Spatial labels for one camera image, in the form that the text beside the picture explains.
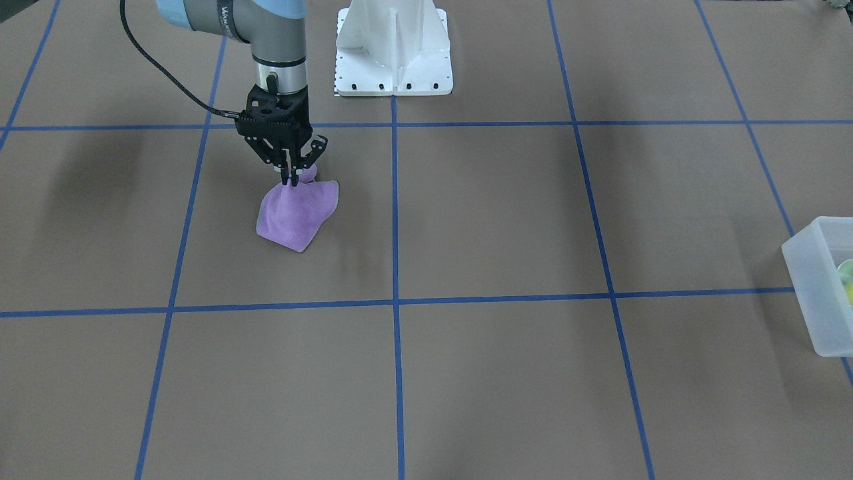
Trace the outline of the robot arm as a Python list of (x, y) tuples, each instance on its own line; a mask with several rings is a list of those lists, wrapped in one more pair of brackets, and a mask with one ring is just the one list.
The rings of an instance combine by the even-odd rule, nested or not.
[(235, 122), (237, 133), (281, 183), (295, 187), (316, 163), (328, 139), (310, 122), (307, 7), (302, 1), (159, 1), (167, 22), (248, 45), (254, 85), (244, 109), (212, 109)]

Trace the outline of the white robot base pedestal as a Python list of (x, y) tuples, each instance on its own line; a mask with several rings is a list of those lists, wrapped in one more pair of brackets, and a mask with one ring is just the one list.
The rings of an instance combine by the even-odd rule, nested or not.
[(333, 91), (341, 97), (448, 95), (448, 15), (432, 1), (353, 1), (337, 13)]

